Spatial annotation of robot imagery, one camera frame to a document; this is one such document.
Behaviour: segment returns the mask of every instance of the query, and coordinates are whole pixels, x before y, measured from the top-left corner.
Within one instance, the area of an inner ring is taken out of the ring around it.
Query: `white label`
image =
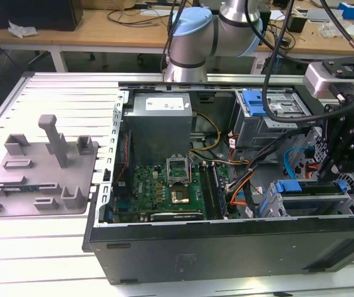
[[[236,148],[235,140],[232,139],[232,138],[229,139],[229,147],[231,149],[235,149]]]
[[[257,190],[259,193],[263,194],[262,187],[256,187],[256,190]]]
[[[148,98],[145,110],[184,110],[182,98]]]
[[[244,211],[246,213],[246,215],[249,217],[249,218],[253,218],[253,212],[251,211],[251,209],[249,209],[248,207],[246,207],[246,210]]]
[[[5,192],[20,192],[21,191],[18,187],[6,187],[2,190]]]

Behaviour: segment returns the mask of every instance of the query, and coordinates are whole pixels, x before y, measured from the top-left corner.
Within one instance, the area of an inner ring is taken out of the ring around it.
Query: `screw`
[[[339,102],[341,102],[341,103],[346,101],[346,98],[342,94],[338,94],[337,98],[338,98]]]

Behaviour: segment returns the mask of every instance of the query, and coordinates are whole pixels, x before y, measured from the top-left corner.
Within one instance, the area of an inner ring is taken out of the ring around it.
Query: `blue plastic tab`
[[[184,36],[199,31],[212,20],[212,12],[204,7],[184,8],[181,13],[174,36]]]
[[[278,181],[275,185],[279,193],[302,192],[298,181]]]
[[[248,108],[250,116],[266,116],[261,96],[262,93],[260,91],[243,91],[243,100]]]
[[[338,179],[337,182],[338,182],[338,186],[340,187],[343,193],[346,193],[349,190],[349,186],[346,183],[346,181],[343,181],[342,179]]]
[[[261,215],[262,211],[264,210],[265,206],[268,204],[268,198],[265,198],[265,200],[263,201],[261,207],[258,210],[258,215]]]

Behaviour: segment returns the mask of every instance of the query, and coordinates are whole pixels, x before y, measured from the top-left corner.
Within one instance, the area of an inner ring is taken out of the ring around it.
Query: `aluminum extrusion table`
[[[211,81],[231,83],[262,79],[254,75],[209,76]],[[24,133],[30,142],[43,141],[38,116],[52,113],[67,141],[88,134],[99,142],[92,179],[93,185],[99,183],[117,81],[142,80],[156,82],[160,76],[37,73],[21,78],[0,107],[0,160],[10,133]],[[301,80],[275,76],[271,81],[285,84]],[[274,296],[281,291],[293,296],[354,296],[354,263],[336,273],[111,286],[94,254],[81,250],[86,218],[87,213],[0,218],[0,296]]]

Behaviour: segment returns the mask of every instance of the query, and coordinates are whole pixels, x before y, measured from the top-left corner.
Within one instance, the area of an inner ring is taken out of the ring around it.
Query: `yellow wire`
[[[205,118],[206,120],[208,120],[209,123],[211,123],[211,125],[213,125],[213,127],[217,130],[217,140],[215,141],[214,144],[212,144],[212,145],[210,145],[210,146],[208,146],[208,147],[201,147],[201,148],[197,148],[197,149],[196,149],[196,148],[191,148],[190,151],[195,152],[195,151],[210,150],[210,149],[216,147],[216,146],[218,145],[218,143],[220,142],[220,140],[221,140],[221,131],[220,131],[220,130],[218,129],[218,127],[214,124],[214,122],[213,122],[211,119],[209,119],[207,116],[205,116],[205,115],[202,114],[202,113],[197,113],[197,114],[200,115],[200,116],[202,116],[202,117]]]

